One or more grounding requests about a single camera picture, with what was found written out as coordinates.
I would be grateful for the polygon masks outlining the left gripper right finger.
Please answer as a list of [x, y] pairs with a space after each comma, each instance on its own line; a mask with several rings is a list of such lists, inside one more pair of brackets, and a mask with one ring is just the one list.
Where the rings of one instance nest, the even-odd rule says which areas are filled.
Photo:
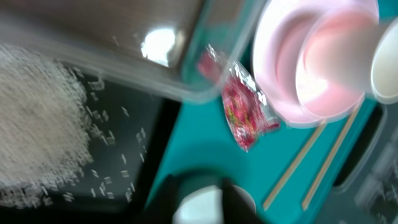
[[222, 180], [221, 188], [224, 224], [264, 224], [229, 179]]

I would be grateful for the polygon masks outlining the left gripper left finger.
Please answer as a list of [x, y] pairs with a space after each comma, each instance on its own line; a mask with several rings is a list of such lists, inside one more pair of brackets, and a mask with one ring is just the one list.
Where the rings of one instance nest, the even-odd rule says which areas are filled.
[[133, 220], [133, 224], [171, 224], [178, 209], [179, 183], [177, 177], [168, 175], [148, 206]]

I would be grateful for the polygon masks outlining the white tissue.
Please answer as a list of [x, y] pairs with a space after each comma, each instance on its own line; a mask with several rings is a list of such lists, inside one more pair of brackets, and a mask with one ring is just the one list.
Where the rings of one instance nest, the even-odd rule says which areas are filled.
[[[249, 208], [256, 214], [256, 204], [251, 195], [238, 185], [233, 185]], [[198, 189], [182, 199], [173, 215], [173, 224], [224, 224], [222, 188], [210, 185]]]

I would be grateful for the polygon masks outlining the red snack wrapper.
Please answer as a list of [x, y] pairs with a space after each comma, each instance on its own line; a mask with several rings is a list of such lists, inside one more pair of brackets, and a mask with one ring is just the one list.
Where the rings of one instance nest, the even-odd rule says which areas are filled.
[[280, 128], [280, 121], [252, 75], [238, 61], [207, 45], [197, 63], [201, 74], [213, 81], [225, 81], [221, 88], [224, 113], [238, 146], [245, 152], [257, 140]]

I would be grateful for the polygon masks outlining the pile of rice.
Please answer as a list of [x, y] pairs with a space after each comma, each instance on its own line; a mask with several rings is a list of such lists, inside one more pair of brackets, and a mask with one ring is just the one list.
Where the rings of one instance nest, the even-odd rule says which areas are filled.
[[93, 158], [91, 139], [115, 144], [106, 111], [86, 105], [82, 73], [53, 58], [1, 45], [1, 206], [50, 205]]

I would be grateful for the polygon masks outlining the white paper cup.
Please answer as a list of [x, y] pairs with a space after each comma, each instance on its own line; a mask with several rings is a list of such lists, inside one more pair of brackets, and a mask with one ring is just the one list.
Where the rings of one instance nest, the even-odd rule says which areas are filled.
[[397, 19], [342, 34], [342, 83], [377, 101], [397, 102]]

